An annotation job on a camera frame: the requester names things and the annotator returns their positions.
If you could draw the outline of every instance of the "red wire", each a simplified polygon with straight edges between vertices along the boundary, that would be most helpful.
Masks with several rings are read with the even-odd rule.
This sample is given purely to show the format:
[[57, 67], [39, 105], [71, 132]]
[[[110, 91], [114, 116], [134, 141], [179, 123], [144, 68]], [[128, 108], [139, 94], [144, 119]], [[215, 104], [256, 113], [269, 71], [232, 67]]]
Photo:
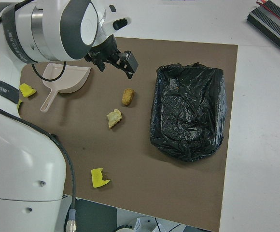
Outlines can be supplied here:
[[279, 20], [280, 20], [280, 17], [276, 14], [276, 13], [274, 13], [273, 11], [271, 11], [270, 10], [270, 8], [268, 8], [266, 5], [264, 5], [263, 3], [261, 3], [261, 2], [256, 2], [259, 6], [263, 6], [267, 11], [270, 11], [276, 18], [278, 18]]

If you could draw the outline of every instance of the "beige food piece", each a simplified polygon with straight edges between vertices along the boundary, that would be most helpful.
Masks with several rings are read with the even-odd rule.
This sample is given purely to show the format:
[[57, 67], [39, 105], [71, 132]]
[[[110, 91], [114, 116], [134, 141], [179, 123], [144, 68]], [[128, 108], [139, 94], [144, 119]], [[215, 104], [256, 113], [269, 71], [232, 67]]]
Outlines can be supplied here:
[[132, 101], [135, 91], [132, 88], [127, 88], [124, 90], [122, 103], [124, 105], [129, 105]]
[[110, 112], [108, 115], [108, 125], [109, 128], [112, 128], [116, 123], [118, 123], [122, 119], [122, 113], [115, 109], [114, 111]]

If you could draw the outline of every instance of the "white dustpan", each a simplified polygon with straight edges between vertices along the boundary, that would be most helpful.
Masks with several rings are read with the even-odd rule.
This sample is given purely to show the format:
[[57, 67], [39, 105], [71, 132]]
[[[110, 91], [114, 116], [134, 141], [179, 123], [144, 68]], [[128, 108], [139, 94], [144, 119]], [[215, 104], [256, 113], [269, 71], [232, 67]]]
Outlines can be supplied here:
[[[54, 79], [62, 72], [63, 65], [49, 63], [43, 72], [46, 79]], [[91, 68], [66, 65], [64, 74], [56, 81], [42, 81], [45, 86], [51, 89], [47, 99], [40, 110], [47, 112], [57, 93], [73, 93], [79, 90], [87, 80]]]

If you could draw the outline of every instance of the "cable connector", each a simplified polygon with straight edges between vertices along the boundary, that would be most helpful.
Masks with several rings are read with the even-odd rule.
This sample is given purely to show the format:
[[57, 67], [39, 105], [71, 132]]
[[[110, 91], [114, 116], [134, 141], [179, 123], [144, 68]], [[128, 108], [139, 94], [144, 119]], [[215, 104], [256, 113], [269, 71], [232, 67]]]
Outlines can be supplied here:
[[77, 231], [77, 224], [76, 224], [76, 210], [70, 209], [69, 210], [69, 218], [66, 224], [66, 232], [76, 232]]

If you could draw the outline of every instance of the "crumpled black bag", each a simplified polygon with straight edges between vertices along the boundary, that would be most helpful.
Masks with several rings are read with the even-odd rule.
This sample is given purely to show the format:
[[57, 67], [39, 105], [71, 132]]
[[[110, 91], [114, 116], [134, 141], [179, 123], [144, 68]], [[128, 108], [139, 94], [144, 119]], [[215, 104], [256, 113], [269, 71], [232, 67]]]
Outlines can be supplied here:
[[193, 162], [214, 154], [223, 141], [227, 105], [223, 70], [198, 63], [157, 69], [151, 143]]

